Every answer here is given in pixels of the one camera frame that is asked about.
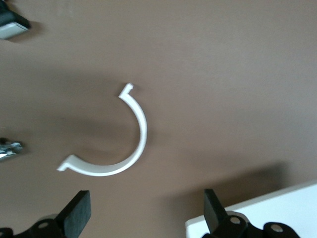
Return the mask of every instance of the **brown backdrop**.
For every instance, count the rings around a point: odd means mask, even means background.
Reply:
[[[183,238],[213,187],[230,205],[317,178],[317,1],[11,0],[30,32],[0,41],[0,226],[16,232],[81,189],[82,238]],[[110,177],[56,168],[75,153],[139,161]]]

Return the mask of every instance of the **curved white piece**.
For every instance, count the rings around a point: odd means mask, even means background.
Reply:
[[[120,93],[119,98],[122,99],[132,109],[140,126],[140,142],[135,151],[127,159],[114,165],[94,165],[81,160],[76,155],[70,155],[57,168],[58,171],[65,171],[67,168],[69,168],[84,175],[100,177],[109,176],[126,170],[139,159],[147,142],[148,127],[145,115],[140,105],[129,95],[129,92],[132,89],[133,84],[126,84]]]

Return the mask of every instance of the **gray object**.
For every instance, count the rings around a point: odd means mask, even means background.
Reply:
[[[6,138],[0,138],[0,161],[20,153],[22,149],[20,142],[11,142]]]
[[[0,0],[0,39],[8,39],[31,28],[27,19],[9,10],[5,1]]]

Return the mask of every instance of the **screw head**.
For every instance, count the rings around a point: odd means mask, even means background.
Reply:
[[[240,224],[240,223],[241,223],[240,219],[237,218],[237,217],[231,217],[231,218],[230,218],[230,221],[231,221],[233,224]]]
[[[275,232],[283,232],[283,228],[281,227],[281,226],[279,226],[278,224],[273,224],[272,226],[271,226],[271,229],[273,230],[273,231],[275,231]]]
[[[49,224],[47,222],[43,222],[41,224],[39,224],[39,229],[43,229],[45,227],[47,227]]]

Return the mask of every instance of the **clamp jaw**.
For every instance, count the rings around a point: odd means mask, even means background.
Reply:
[[[23,146],[21,142],[12,142],[6,138],[0,138],[0,161],[5,160],[7,157],[19,154]]]
[[[36,222],[28,230],[13,235],[11,228],[0,228],[1,238],[78,238],[90,219],[89,191],[80,191],[56,216]]]
[[[30,22],[19,14],[11,11],[4,0],[0,0],[0,39],[9,39],[28,31]]]
[[[300,238],[283,223],[269,222],[260,230],[238,215],[228,215],[212,189],[205,189],[204,217],[210,234],[203,238]]]

